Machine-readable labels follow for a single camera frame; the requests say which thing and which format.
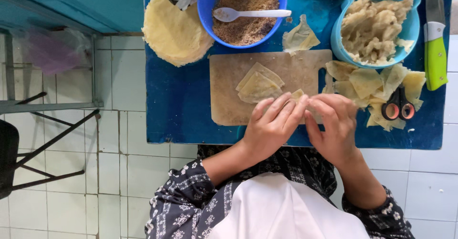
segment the plastic bag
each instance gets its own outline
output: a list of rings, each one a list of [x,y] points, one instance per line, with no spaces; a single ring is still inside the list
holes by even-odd
[[[32,27],[20,34],[24,60],[39,67],[43,74],[53,75],[74,67],[91,67],[91,40],[80,31],[65,28],[47,31]]]

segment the hand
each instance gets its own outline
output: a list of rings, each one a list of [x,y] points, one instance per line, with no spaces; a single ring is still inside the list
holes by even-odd
[[[253,165],[274,154],[288,141],[299,125],[308,96],[303,95],[297,104],[290,98],[291,93],[287,92],[275,101],[273,98],[265,99],[253,110],[245,136],[240,141],[250,155]],[[272,105],[263,115],[263,110],[270,104]]]
[[[305,111],[310,143],[337,168],[360,156],[354,143],[357,107],[338,94],[318,94],[309,99],[309,106],[323,116],[325,132],[321,132],[310,111]]]

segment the white hijab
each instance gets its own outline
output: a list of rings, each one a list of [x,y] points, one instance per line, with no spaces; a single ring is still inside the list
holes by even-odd
[[[279,173],[242,182],[208,239],[369,239],[363,223]]]

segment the dark floral blouse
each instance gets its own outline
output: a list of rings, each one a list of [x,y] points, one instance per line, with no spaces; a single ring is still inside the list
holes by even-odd
[[[241,182],[265,172],[282,173],[291,181],[303,183],[329,203],[337,182],[334,166],[314,148],[281,147],[268,159],[250,167],[214,187],[202,166],[202,159],[229,146],[199,145],[198,158],[181,170],[169,171],[169,180],[150,200],[147,239],[205,239],[222,221],[232,206],[232,195]],[[342,198],[343,210],[357,216],[372,239],[412,239],[411,225],[404,219],[389,189],[385,203],[363,210]]]

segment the black chair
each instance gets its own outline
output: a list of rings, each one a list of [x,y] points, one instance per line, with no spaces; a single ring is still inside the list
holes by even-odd
[[[38,94],[32,98],[19,102],[18,104],[26,104],[36,99],[37,97],[42,97],[44,95],[46,95],[46,93]],[[17,151],[19,149],[19,133],[16,127],[0,119],[0,199],[8,197],[10,193],[14,190],[24,189],[24,188],[35,186],[38,184],[43,184],[43,183],[47,183],[51,181],[57,181],[57,180],[61,180],[67,177],[84,174],[84,170],[80,170],[78,172],[55,176],[55,175],[37,170],[35,168],[26,166],[25,164],[29,160],[31,160],[32,158],[34,158],[35,156],[37,156],[38,154],[46,150],[49,146],[59,141],[62,137],[66,136],[67,134],[75,130],[78,126],[84,124],[84,122],[88,121],[90,118],[97,115],[99,113],[99,110],[98,109],[94,110],[88,116],[84,117],[83,119],[81,119],[80,121],[78,121],[75,124],[71,124],[63,120],[56,119],[56,118],[53,118],[53,117],[50,117],[50,116],[47,116],[47,115],[44,115],[38,112],[31,112],[31,113],[41,116],[46,119],[50,119],[50,120],[59,122],[64,125],[68,125],[69,128],[67,128],[65,131],[60,133],[58,136],[54,137],[49,142],[45,143],[42,147],[38,148],[37,150],[31,153],[18,154]],[[24,158],[21,159],[20,161],[17,161],[18,157],[24,157]],[[44,175],[48,178],[13,186],[14,172],[19,167],[25,168],[27,170],[36,172],[41,175]]]

